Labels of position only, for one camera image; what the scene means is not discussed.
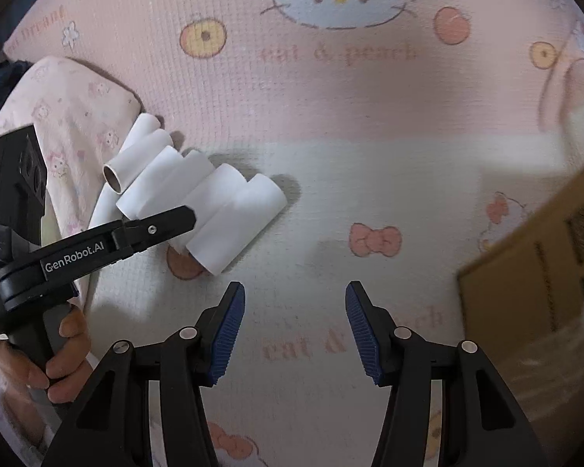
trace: cardboard tube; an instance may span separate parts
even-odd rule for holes
[[[156,116],[152,116],[146,112],[140,114],[138,118],[136,118],[136,121],[134,121],[134,124],[132,124],[132,128],[123,141],[119,152],[124,151],[132,144],[147,137],[159,127],[160,121],[158,121]],[[89,229],[121,219],[121,211],[117,209],[116,205],[119,198],[119,193],[113,191],[108,184],[104,184],[100,196],[98,197],[98,201],[95,204],[95,208],[93,209],[93,214],[91,214]]]
[[[117,209],[130,220],[140,219],[139,211],[160,188],[173,169],[182,162],[182,155],[171,146],[162,149],[147,165],[117,201]]]
[[[106,182],[116,193],[124,193],[166,146],[173,146],[173,141],[162,129],[135,142],[104,165]]]
[[[138,212],[138,219],[148,218],[169,209],[184,205],[183,201],[207,176],[214,172],[214,165],[199,151],[190,151],[148,198]]]
[[[188,242],[193,257],[213,275],[220,274],[288,201],[269,178],[257,174]]]
[[[223,163],[206,177],[193,191],[188,193],[181,205],[195,211],[197,222],[191,232],[172,238],[169,243],[178,253],[185,250],[186,244],[200,228],[207,223],[216,211],[223,207],[238,190],[246,186],[246,179],[234,167]]]
[[[133,144],[137,143],[139,140],[143,140],[148,135],[151,135],[154,131],[156,131],[160,127],[160,121],[156,116],[152,116],[146,112],[139,114],[134,124],[132,124],[132,128],[126,136],[126,139],[123,141],[119,152],[129,148]]]

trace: finger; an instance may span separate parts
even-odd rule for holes
[[[45,364],[45,374],[50,379],[68,376],[76,370],[91,349],[91,339],[87,334],[69,339],[56,356]]]
[[[47,388],[50,381],[28,357],[8,341],[0,341],[0,369],[12,383]]]
[[[72,374],[58,383],[54,383],[48,390],[48,399],[53,404],[64,404],[76,400],[80,390],[93,372],[89,362],[84,361]]]
[[[74,309],[60,322],[58,334],[61,337],[75,337],[86,332],[86,318],[80,309]]]

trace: cardboard box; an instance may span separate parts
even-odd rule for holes
[[[461,269],[465,332],[493,363],[556,332],[584,302],[584,169],[514,233]]]

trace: pink bow print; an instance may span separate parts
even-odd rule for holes
[[[486,206],[486,213],[494,225],[500,224],[502,216],[508,216],[506,197],[502,193],[496,193],[495,200]]]
[[[371,253],[380,253],[391,258],[400,253],[402,234],[395,226],[373,230],[362,223],[355,223],[350,227],[348,244],[355,256],[363,258]]]

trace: white cylinder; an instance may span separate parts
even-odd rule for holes
[[[214,165],[205,154],[190,151],[160,184],[138,213],[138,219],[148,218],[169,209],[184,205],[183,201],[207,176],[214,172]]]
[[[257,174],[188,242],[193,257],[220,274],[287,205],[283,191]]]
[[[104,184],[97,204],[95,204],[95,208],[93,209],[93,214],[91,214],[89,229],[121,219],[121,211],[117,209],[117,200],[120,197],[108,184]]]
[[[139,140],[143,140],[147,135],[150,135],[159,127],[160,121],[156,116],[152,116],[146,112],[139,114],[136,121],[134,121],[134,124],[132,124],[128,136],[126,136],[126,139],[123,141],[119,152],[129,148]]]
[[[160,121],[158,121],[156,116],[152,116],[146,112],[140,114],[138,118],[136,118],[136,121],[134,121],[134,124],[132,124],[119,152],[129,148],[139,140],[142,140],[147,135],[156,131],[159,127]],[[121,219],[121,211],[117,209],[116,205],[119,198],[119,193],[113,191],[108,184],[104,184],[100,196],[98,197],[98,201],[95,204],[95,208],[93,209],[93,214],[91,214],[89,229]]]
[[[104,165],[106,182],[117,193],[124,193],[166,146],[173,146],[173,141],[161,129],[135,142]]]
[[[134,179],[134,182],[117,201],[126,218],[141,219],[139,212],[147,201],[160,189],[160,184],[182,163],[182,155],[171,146],[159,152],[149,165]]]
[[[181,205],[187,205],[197,217],[191,232],[172,238],[169,243],[178,253],[184,252],[186,244],[216,211],[229,202],[238,190],[246,187],[246,179],[234,167],[223,163],[193,191],[188,193]]]

